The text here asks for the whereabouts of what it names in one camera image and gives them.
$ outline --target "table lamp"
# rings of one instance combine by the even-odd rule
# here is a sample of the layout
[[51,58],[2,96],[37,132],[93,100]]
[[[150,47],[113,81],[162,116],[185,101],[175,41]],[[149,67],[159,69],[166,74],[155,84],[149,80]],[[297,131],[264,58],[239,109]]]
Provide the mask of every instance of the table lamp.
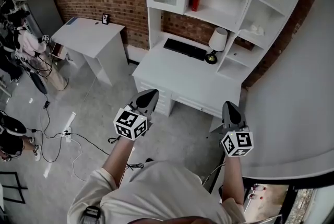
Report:
[[205,61],[209,64],[215,64],[217,62],[216,53],[225,49],[226,40],[228,38],[228,32],[221,27],[217,27],[209,41],[209,46],[212,48],[212,52],[205,55]]

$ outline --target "gray floor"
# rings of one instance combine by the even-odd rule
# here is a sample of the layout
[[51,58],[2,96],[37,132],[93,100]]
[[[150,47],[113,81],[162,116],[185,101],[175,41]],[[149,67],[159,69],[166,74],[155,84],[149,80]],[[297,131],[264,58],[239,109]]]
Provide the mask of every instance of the gray floor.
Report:
[[[130,64],[130,68],[134,71],[136,66]],[[75,112],[72,132],[110,152],[113,145],[108,144],[107,139],[116,137],[113,119],[118,109],[137,92],[133,77],[129,75],[110,87],[94,80],[95,76],[87,64],[79,71],[65,65],[61,73],[70,77],[70,84],[65,91],[58,93],[49,88],[51,123],[46,134],[52,136],[61,132],[72,112]],[[6,101],[5,95],[2,95],[0,106],[5,105],[5,111],[10,116],[22,121],[27,128],[41,128],[40,112],[45,97],[26,74],[13,90],[13,97],[7,104]],[[44,110],[41,119],[45,127],[47,116]],[[153,113],[154,125],[145,137],[136,141],[129,163],[144,162],[148,157],[173,160],[199,176],[207,176],[219,162],[223,151],[219,147],[219,136],[208,132],[211,119],[210,115],[180,103],[175,104],[170,117]],[[28,135],[35,136],[41,143],[40,133]],[[106,155],[76,135],[73,139],[81,143],[83,152],[75,162],[75,172],[85,179],[94,169],[102,166]],[[58,149],[59,139],[44,140],[43,152],[48,160],[55,158]],[[27,191],[23,191],[25,205],[5,202],[5,209],[13,223],[66,223],[67,210],[83,185],[72,171],[72,162],[79,153],[80,148],[75,142],[67,143],[63,139],[60,156],[51,165],[43,159],[35,162],[31,152],[24,152],[20,158],[0,164],[0,171],[17,171],[22,184],[28,187]],[[126,184],[130,174],[126,173],[122,185]],[[12,179],[0,177],[2,184],[7,181]],[[15,198],[17,193],[5,190],[5,196]]]

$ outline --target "white desk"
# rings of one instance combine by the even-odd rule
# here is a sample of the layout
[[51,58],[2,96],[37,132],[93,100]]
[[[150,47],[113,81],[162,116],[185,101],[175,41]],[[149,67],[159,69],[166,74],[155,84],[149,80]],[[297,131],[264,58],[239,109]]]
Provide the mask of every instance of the white desk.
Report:
[[210,65],[164,49],[167,38],[200,46],[194,41],[165,33],[160,42],[140,62],[133,73],[136,86],[138,91],[149,88],[159,90],[156,112],[169,116],[174,102],[178,101],[221,118],[222,107],[226,101],[239,104],[239,83],[218,75],[218,64]]
[[82,54],[98,80],[112,85],[128,75],[120,35],[124,26],[104,25],[101,21],[86,18],[77,18],[70,25],[67,23],[52,36],[52,40],[69,51]]

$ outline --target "lamp base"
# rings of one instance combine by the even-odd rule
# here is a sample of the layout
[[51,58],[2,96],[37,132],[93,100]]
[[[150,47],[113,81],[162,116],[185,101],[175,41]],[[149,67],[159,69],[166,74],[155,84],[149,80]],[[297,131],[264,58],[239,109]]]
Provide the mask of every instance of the lamp base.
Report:
[[208,64],[215,64],[217,62],[217,57],[215,56],[216,51],[213,50],[211,53],[205,55],[205,61]]

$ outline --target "baseboard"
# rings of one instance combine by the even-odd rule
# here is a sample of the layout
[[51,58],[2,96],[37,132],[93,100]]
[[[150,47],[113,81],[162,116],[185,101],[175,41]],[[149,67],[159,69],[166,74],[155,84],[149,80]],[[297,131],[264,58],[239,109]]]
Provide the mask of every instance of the baseboard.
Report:
[[129,62],[139,64],[148,50],[137,48],[132,45],[124,45],[124,51]]

